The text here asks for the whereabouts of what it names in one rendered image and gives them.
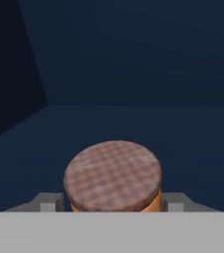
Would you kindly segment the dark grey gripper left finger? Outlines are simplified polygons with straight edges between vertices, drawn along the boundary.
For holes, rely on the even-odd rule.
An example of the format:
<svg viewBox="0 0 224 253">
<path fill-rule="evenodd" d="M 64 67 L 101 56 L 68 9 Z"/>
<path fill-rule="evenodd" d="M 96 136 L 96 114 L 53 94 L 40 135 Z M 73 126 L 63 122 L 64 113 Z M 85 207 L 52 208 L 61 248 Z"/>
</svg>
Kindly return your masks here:
<svg viewBox="0 0 224 253">
<path fill-rule="evenodd" d="M 56 212 L 64 211 L 63 193 L 39 193 L 29 203 L 10 208 L 9 211 L 24 212 Z"/>
</svg>

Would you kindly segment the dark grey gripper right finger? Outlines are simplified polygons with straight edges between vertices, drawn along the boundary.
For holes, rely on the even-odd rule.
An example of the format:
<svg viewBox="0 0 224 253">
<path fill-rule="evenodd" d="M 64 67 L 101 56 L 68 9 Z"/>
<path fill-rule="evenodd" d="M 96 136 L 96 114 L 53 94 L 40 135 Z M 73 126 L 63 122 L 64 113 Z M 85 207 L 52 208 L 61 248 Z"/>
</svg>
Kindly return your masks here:
<svg viewBox="0 0 224 253">
<path fill-rule="evenodd" d="M 167 212 L 207 212 L 214 209 L 192 201 L 184 193 L 163 193 L 161 209 Z"/>
</svg>

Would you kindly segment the orange jam jar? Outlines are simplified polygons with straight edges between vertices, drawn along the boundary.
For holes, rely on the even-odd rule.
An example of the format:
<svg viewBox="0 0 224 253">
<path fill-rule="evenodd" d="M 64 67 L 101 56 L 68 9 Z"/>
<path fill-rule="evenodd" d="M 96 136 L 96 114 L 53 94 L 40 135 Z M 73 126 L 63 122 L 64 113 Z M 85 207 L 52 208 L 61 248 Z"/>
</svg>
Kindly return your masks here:
<svg viewBox="0 0 224 253">
<path fill-rule="evenodd" d="M 63 179 L 74 211 L 159 211 L 161 183 L 155 155 L 124 140 L 84 149 L 70 161 Z"/>
</svg>

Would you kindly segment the dark blue cabinet interior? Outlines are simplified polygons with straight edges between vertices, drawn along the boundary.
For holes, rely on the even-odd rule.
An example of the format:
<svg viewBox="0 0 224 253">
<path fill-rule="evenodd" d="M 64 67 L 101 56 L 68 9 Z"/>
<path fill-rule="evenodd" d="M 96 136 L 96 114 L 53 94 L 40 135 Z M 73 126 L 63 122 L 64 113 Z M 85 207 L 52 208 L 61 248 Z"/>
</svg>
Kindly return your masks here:
<svg viewBox="0 0 224 253">
<path fill-rule="evenodd" d="M 224 0 L 0 0 L 0 211 L 114 139 L 224 211 Z"/>
</svg>

